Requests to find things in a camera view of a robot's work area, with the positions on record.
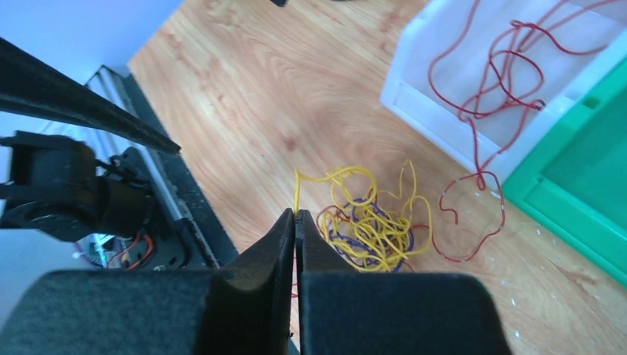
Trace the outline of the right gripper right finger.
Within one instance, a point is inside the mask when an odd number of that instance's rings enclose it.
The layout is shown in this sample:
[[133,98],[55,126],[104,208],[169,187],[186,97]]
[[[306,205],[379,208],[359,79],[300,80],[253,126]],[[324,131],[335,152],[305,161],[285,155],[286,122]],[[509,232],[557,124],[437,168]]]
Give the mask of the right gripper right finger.
[[459,273],[360,273],[296,216],[302,354],[510,354],[495,303]]

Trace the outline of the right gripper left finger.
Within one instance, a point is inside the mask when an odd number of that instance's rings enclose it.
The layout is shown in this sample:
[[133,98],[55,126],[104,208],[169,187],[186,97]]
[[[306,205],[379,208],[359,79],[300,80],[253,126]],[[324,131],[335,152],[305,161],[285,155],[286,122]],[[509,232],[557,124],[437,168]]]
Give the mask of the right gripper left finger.
[[59,270],[1,330],[3,354],[286,354],[295,220],[214,270]]

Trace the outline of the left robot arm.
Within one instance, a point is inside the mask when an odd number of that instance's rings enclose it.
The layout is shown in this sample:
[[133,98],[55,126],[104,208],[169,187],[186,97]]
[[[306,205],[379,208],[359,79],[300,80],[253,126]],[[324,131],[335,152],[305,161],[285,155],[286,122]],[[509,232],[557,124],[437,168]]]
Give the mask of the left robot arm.
[[[150,125],[7,40],[1,41],[1,110],[180,151]],[[12,151],[9,180],[1,185],[3,229],[36,229],[73,243],[93,233],[132,236],[152,213],[145,174],[100,161],[81,141],[17,131],[1,144]]]

